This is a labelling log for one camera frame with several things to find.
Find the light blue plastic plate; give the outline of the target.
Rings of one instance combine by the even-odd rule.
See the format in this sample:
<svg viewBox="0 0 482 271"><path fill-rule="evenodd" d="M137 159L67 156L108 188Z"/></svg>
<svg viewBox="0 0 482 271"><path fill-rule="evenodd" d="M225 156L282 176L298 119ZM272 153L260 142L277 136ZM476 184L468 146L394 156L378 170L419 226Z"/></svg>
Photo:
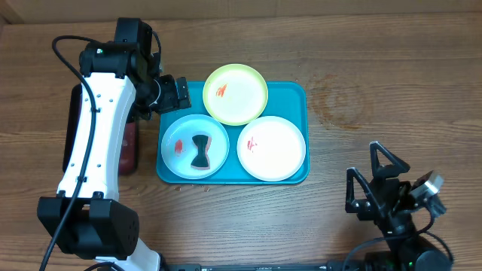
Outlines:
<svg viewBox="0 0 482 271"><path fill-rule="evenodd" d="M192 142L195 135L212 138L208 150L210 169L191 167L191 162L197 155ZM181 178L197 180L213 175L224 165L229 147L227 130L217 120L203 114L190 114L169 126L161 140L160 151L163 162L171 172Z"/></svg>

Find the yellow-green plastic plate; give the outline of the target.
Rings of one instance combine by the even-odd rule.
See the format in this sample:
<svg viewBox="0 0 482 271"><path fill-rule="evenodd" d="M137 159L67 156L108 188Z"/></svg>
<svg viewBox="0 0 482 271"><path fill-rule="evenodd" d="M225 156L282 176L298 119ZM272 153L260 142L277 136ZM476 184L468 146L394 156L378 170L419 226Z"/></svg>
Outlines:
<svg viewBox="0 0 482 271"><path fill-rule="evenodd" d="M263 113L268 102L263 76L243 64L227 64L214 70L203 87L203 104L218 122L241 126Z"/></svg>

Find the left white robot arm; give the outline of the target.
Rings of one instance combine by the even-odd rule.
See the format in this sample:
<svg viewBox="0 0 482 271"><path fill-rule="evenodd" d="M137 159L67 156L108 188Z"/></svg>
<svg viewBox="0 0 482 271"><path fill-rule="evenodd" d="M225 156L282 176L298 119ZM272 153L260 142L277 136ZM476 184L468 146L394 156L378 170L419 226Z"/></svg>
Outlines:
<svg viewBox="0 0 482 271"><path fill-rule="evenodd" d="M37 216L50 247L94 268L164 270L163 257L139 236L139 216L119 202L118 170L130 118L188 108L184 78L160 73L150 41L87 39L72 73L79 79L77 129L64 176Z"/></svg>

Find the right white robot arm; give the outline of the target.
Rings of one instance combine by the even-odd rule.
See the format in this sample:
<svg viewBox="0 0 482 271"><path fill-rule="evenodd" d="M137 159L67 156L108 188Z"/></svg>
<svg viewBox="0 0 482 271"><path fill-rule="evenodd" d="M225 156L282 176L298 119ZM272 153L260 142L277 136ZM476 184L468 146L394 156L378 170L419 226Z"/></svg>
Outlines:
<svg viewBox="0 0 482 271"><path fill-rule="evenodd" d="M409 164L378 141L370 143L372 180L355 167L346 170L345 211L372 221L381 237L363 242L343 260L342 270L450 270L454 257L429 230L446 207L438 194L444 179L430 171L415 182L398 176Z"/></svg>

